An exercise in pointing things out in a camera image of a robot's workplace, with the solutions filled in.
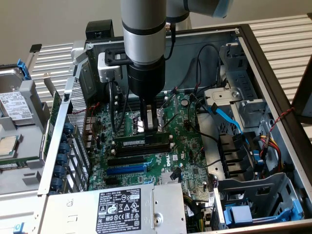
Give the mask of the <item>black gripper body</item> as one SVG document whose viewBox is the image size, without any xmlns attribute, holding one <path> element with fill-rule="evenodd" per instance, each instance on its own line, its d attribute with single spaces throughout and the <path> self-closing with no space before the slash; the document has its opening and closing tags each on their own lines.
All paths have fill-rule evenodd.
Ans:
<svg viewBox="0 0 312 234">
<path fill-rule="evenodd" d="M 165 58 L 148 65 L 127 66 L 130 90 L 142 99 L 154 99 L 165 85 Z"/>
</svg>

